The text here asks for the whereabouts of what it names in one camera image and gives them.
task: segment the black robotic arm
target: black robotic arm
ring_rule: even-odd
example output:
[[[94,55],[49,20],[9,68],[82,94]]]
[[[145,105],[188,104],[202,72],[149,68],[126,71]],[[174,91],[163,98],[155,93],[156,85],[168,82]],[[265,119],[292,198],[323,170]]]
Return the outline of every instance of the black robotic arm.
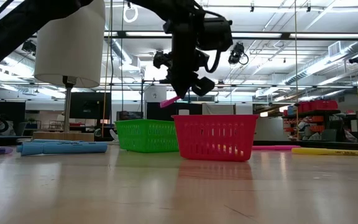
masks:
[[[73,14],[93,0],[25,0],[0,20],[0,61],[14,51],[47,22]],[[178,96],[184,98],[190,87],[198,95],[205,95],[214,88],[207,79],[198,79],[195,71],[205,67],[214,72],[220,53],[232,45],[231,21],[213,12],[205,11],[194,0],[130,0],[155,12],[166,23],[164,31],[172,34],[172,52],[167,83],[171,83]],[[209,13],[215,18],[205,18]],[[208,68],[208,57],[200,50],[217,50],[214,66]],[[158,57],[155,65],[163,63]]]

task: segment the computer screen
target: computer screen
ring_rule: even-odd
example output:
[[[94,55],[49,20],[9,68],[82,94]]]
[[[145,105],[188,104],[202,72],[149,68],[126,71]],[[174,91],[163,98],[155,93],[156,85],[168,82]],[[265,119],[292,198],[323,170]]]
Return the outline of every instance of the computer screen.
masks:
[[[77,119],[103,119],[103,108],[105,107],[104,119],[110,118],[111,93],[72,93],[70,105],[70,118]]]
[[[127,121],[132,119],[143,119],[143,113],[138,111],[117,111],[118,121]]]

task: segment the red bin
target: red bin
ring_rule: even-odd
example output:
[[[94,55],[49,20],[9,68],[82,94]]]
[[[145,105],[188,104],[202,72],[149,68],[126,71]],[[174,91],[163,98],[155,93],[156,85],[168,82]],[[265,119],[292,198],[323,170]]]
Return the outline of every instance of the red bin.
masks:
[[[247,161],[258,115],[174,116],[180,155],[186,159]]]

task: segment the ceiling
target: ceiling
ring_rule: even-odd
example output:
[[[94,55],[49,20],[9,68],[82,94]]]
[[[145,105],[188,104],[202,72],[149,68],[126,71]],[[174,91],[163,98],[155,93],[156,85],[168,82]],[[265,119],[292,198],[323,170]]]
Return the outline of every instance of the ceiling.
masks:
[[[237,32],[358,32],[358,0],[298,0],[297,13],[295,16],[294,0],[197,0],[204,8],[217,12],[233,20],[232,31]],[[21,1],[15,1],[11,8]],[[106,28],[110,28],[110,1],[106,2]],[[254,3],[254,11],[250,12],[250,6]],[[311,4],[311,11],[307,12],[308,2]],[[113,0],[112,4],[112,30],[113,31],[162,31],[164,21],[155,13],[142,7],[137,7],[138,17],[134,22],[126,22],[122,18],[123,8],[126,8],[126,2]],[[0,17],[9,12],[4,11]],[[132,18],[134,10],[126,12],[127,18]],[[36,45],[37,39],[31,39]],[[126,83],[139,82],[144,75],[147,67],[152,66],[153,55],[156,50],[168,52],[171,49],[170,39],[117,39],[122,45],[123,50],[129,55],[139,57],[142,70],[140,72],[123,72],[120,67],[120,61],[116,55],[113,55],[114,71],[111,71],[111,61],[108,52],[108,44],[104,43],[103,60],[101,65],[101,82],[105,82],[106,67],[108,82],[110,82],[112,73],[113,82]],[[318,58],[328,52],[328,47],[336,40],[237,40],[241,42],[248,50],[249,63],[245,66],[230,65],[227,60],[230,52],[223,52],[221,55],[219,68],[213,74],[206,73],[200,69],[198,74],[218,82],[224,80],[225,83],[257,83],[257,84],[279,84],[279,81],[285,80],[289,74],[296,68],[301,69],[306,63]],[[35,57],[28,55],[18,47],[16,53],[35,61]],[[211,58],[209,66],[214,60],[214,52],[207,52]],[[350,69],[357,68],[358,65],[349,65]],[[300,80],[300,85],[318,85],[323,80],[335,77],[345,72],[343,60],[333,63],[330,67],[314,73],[311,77]],[[164,71],[157,72],[156,78],[164,76]],[[24,83],[27,81],[21,77],[13,77],[16,82]],[[349,82],[347,77],[337,80],[335,83]],[[92,88],[93,91],[103,90],[100,86]],[[125,87],[126,90],[138,90],[139,86]],[[114,86],[113,90],[120,90],[121,86]],[[223,88],[220,91],[232,91],[232,87]],[[237,91],[257,91],[258,87],[238,88]]]

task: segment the white ceiling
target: white ceiling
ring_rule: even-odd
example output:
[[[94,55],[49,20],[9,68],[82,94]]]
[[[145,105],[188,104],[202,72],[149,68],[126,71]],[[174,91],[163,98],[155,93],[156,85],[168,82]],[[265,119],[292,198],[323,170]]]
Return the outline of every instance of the white ceiling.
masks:
[[[250,0],[197,1],[201,2],[201,4],[203,4],[208,10],[217,12],[225,16],[227,19],[233,20],[233,31],[295,31],[295,10],[293,8],[294,0],[255,0],[254,12],[250,12]],[[106,26],[109,27],[110,8],[108,6],[110,1],[105,2],[107,5]],[[138,7],[138,18],[136,21],[128,23],[122,19],[122,7],[119,7],[122,5],[122,1],[114,0],[113,2],[113,30],[162,30],[164,21],[162,21],[152,11]],[[279,6],[282,2],[285,3],[283,7],[279,9]],[[298,32],[358,32],[358,0],[311,0],[311,6],[313,9],[311,12],[306,12],[305,6],[307,2],[307,0],[298,0],[296,2],[298,6],[298,12],[296,15]],[[335,2],[334,8],[323,15],[309,29],[306,29],[306,27],[312,24],[312,22],[319,17],[321,11],[324,10],[325,7],[328,7],[332,2]],[[344,12],[351,10],[357,10],[357,12]],[[9,9],[3,12],[1,16],[5,15],[7,11],[9,11]],[[133,16],[133,11],[128,11],[127,16],[128,18],[131,18]],[[138,56],[142,61],[142,65],[146,66],[151,64],[152,54],[156,50],[170,50],[170,41],[171,40],[169,39],[124,39],[122,40],[122,45],[123,49],[127,53]],[[244,40],[241,42],[244,44],[246,49],[253,43],[252,40]],[[239,66],[230,66],[227,62],[229,52],[224,52],[221,57],[219,68],[215,73],[208,74],[204,71],[204,69],[200,69],[198,73],[202,77],[208,76],[213,80],[227,78],[227,82],[233,82],[233,80],[237,80],[236,82],[238,82],[238,80],[251,79],[265,80],[266,83],[272,83],[272,74],[288,74],[296,69],[296,52],[298,53],[298,66],[301,67],[306,62],[318,57],[319,55],[325,54],[328,51],[328,46],[334,42],[335,41],[298,41],[298,50],[295,51],[295,41],[292,41],[281,53],[271,59],[271,61],[268,61],[268,59],[271,58],[278,50],[278,48],[274,47],[273,45],[279,47],[285,42],[257,40],[248,52],[250,62],[245,67],[240,69]],[[16,52],[25,55],[25,53],[21,51],[21,47],[19,47]],[[104,66],[102,66],[102,77],[104,77],[106,73],[106,63],[109,63],[108,67],[111,68],[109,56],[107,55],[107,44],[105,44],[103,52]],[[211,53],[211,59],[209,62],[211,65],[214,59],[214,53],[209,53]],[[32,60],[35,59],[31,55],[28,57]],[[258,67],[261,65],[264,65],[263,68],[255,73],[255,71],[257,71]],[[330,71],[324,75],[327,77],[332,77],[333,75],[338,74],[338,72],[338,70]],[[114,74],[121,76],[121,70],[119,69],[118,61],[114,61]],[[108,76],[111,76],[110,69],[108,70]],[[139,74],[123,73],[122,76],[133,77],[135,80],[140,80]]]

